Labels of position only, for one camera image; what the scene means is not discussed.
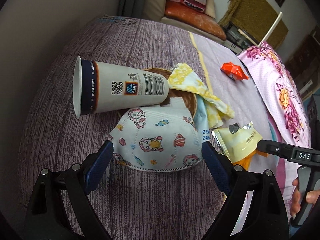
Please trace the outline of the person's right hand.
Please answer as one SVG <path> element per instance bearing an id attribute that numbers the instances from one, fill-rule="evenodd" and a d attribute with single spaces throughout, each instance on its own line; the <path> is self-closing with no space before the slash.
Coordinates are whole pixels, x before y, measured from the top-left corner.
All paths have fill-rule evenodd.
<path id="1" fill-rule="evenodd" d="M 292 194 L 292 201 L 291 201 L 291 207 L 290 207 L 290 215 L 292 218 L 295 218 L 296 214 L 300 211 L 300 203 L 302 201 L 302 195 L 298 189 L 298 178 L 296 178 L 292 185 L 295 187 L 295 190 Z M 308 204 L 316 204 L 317 199 L 319 198 L 320 190 L 310 191 L 306 195 L 306 202 Z"/>

